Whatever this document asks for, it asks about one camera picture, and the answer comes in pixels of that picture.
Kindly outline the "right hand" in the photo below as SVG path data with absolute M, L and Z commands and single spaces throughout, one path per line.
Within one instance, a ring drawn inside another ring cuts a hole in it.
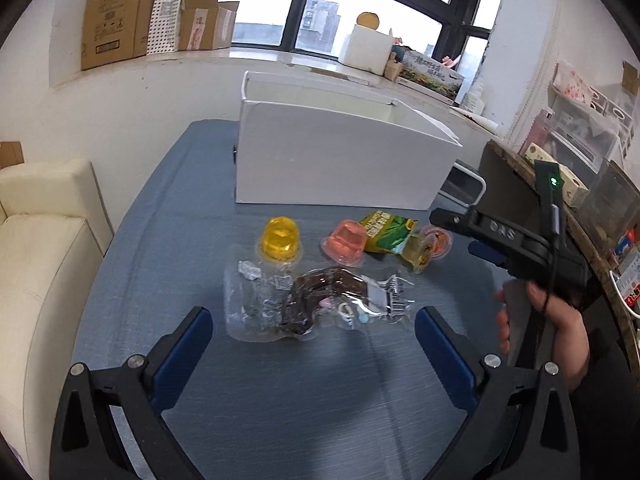
M 556 329 L 552 361 L 560 368 L 566 388 L 575 390 L 588 372 L 590 348 L 582 315 L 570 304 L 540 289 L 536 283 L 526 283 L 527 297 L 538 312 L 544 312 Z

